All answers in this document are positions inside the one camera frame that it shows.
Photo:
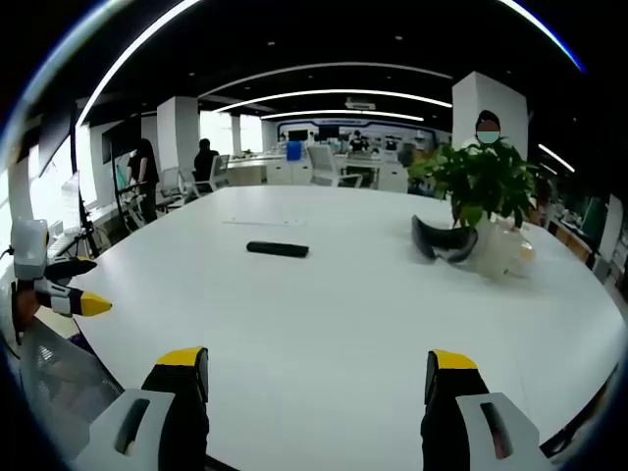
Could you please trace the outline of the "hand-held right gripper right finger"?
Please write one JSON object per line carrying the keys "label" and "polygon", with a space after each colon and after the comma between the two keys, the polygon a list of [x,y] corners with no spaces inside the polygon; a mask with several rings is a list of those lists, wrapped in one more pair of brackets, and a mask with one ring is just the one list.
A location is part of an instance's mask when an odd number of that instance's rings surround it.
{"label": "hand-held right gripper right finger", "polygon": [[421,421],[425,470],[548,470],[534,423],[503,393],[490,392],[475,362],[428,353]]}

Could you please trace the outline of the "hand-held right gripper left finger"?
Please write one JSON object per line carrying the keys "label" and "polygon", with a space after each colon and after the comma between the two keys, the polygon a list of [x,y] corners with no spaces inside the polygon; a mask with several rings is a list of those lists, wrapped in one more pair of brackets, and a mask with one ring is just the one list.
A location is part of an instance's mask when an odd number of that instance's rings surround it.
{"label": "hand-held right gripper left finger", "polygon": [[208,350],[171,351],[140,389],[122,393],[93,422],[75,470],[203,470],[209,434]]}

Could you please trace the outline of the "person's left hand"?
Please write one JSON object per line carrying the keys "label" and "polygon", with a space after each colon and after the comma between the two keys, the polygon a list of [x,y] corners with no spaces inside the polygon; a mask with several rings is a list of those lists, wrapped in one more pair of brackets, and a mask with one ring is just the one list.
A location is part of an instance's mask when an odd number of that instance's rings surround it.
{"label": "person's left hand", "polygon": [[33,289],[17,292],[14,300],[14,327],[17,332],[22,332],[32,322],[40,305]]}

